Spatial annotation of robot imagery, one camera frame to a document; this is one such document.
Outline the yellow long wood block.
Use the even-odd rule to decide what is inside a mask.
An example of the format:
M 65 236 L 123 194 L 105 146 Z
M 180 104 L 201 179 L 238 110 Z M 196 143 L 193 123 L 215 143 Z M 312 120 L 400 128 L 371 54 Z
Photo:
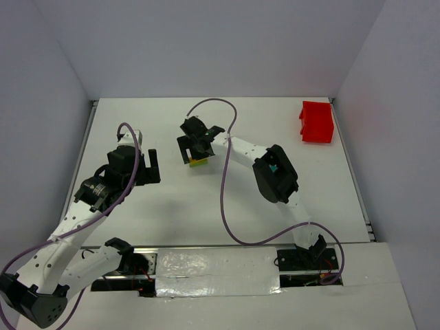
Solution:
M 198 163 L 204 163 L 207 162 L 208 158 L 203 159 L 190 159 L 190 164 L 198 164 Z

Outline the red plastic bin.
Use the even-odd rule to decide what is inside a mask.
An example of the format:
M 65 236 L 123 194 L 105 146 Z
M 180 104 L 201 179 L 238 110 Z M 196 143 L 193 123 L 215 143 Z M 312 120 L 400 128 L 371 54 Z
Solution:
M 300 135 L 303 142 L 330 144 L 334 123 L 331 105 L 328 102 L 303 101 L 299 115 Z

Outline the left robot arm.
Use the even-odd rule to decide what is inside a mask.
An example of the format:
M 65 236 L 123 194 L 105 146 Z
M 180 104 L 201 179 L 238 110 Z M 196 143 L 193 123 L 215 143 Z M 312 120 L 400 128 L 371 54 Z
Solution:
M 150 166 L 132 146 L 119 146 L 108 153 L 107 164 L 81 184 L 50 238 L 26 250 L 32 258 L 15 273 L 8 272 L 12 261 L 1 271 L 1 296 L 9 307 L 45 329 L 60 318 L 71 298 L 99 277 L 110 272 L 134 275 L 148 270 L 149 260 L 116 237 L 91 256 L 71 262 L 85 240 L 132 188 L 160 182 L 156 150 L 148 150 L 148 158 Z

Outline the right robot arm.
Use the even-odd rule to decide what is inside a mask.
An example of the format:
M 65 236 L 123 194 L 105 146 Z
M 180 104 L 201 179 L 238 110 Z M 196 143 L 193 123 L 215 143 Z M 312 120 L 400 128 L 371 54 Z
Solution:
M 292 234 L 298 265 L 306 270 L 319 266 L 327 242 L 311 224 L 298 193 L 298 174 L 281 146 L 246 142 L 219 126 L 207 128 L 195 116 L 186 118 L 180 129 L 184 134 L 177 143 L 184 163 L 222 154 L 252 170 L 260 194 L 278 206 L 289 227 L 296 226 Z

